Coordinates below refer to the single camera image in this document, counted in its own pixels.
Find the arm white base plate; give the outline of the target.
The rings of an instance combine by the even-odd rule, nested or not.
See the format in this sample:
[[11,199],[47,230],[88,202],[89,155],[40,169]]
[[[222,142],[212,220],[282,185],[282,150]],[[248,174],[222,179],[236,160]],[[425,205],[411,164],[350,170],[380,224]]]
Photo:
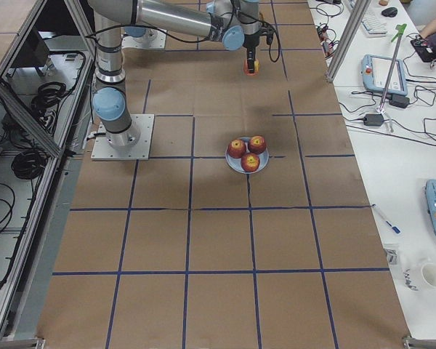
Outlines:
[[166,34],[158,31],[158,35],[153,39],[134,39],[124,34],[122,39],[123,49],[143,49],[143,50],[162,50],[166,44]]
[[94,161],[147,161],[150,155],[151,138],[155,116],[132,114],[132,125],[120,134],[109,133],[103,124],[97,132],[91,158]]

